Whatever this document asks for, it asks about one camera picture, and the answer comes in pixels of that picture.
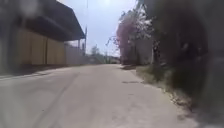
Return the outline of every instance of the street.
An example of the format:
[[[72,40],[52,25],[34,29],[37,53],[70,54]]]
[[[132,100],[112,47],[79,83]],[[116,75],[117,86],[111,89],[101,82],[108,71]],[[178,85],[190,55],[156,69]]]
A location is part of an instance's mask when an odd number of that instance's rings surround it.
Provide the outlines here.
[[[195,128],[161,89],[120,65],[0,80],[0,128]]]

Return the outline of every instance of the flowering tree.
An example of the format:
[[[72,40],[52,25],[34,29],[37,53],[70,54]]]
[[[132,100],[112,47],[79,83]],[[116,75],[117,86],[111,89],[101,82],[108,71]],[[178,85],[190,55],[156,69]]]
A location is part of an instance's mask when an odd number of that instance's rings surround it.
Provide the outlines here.
[[[136,6],[135,9],[121,15],[116,38],[110,40],[120,49],[121,58],[133,59],[134,54],[129,53],[135,49],[136,41],[150,38],[151,31],[151,21],[146,19],[144,10]]]

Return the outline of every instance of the utility pole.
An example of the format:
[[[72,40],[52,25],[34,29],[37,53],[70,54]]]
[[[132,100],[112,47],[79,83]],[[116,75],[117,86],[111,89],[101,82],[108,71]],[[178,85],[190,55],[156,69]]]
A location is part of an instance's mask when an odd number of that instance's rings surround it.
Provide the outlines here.
[[[89,0],[86,1],[86,28],[85,28],[85,46],[84,46],[84,53],[86,53],[86,43],[87,43],[87,33],[88,33],[88,13],[89,13]]]

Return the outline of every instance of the grass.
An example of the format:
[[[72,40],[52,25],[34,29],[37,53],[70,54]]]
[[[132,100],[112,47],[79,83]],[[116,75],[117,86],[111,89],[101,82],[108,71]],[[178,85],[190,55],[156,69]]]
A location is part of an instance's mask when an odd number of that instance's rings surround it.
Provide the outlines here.
[[[191,99],[181,89],[173,88],[173,73],[172,69],[161,67],[139,66],[136,68],[137,75],[141,77],[145,83],[161,88],[164,93],[168,94],[171,101],[184,108],[189,108]]]

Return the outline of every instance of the sky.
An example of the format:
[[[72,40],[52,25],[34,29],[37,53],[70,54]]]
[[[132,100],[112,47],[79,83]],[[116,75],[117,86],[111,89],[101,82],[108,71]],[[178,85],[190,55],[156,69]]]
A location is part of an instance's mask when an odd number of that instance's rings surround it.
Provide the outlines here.
[[[112,43],[106,46],[109,37],[116,35],[116,29],[119,18],[123,11],[132,9],[136,0],[58,0],[69,6],[75,12],[75,15],[85,32],[88,27],[87,35],[87,53],[95,45],[102,54],[119,56],[116,46]]]

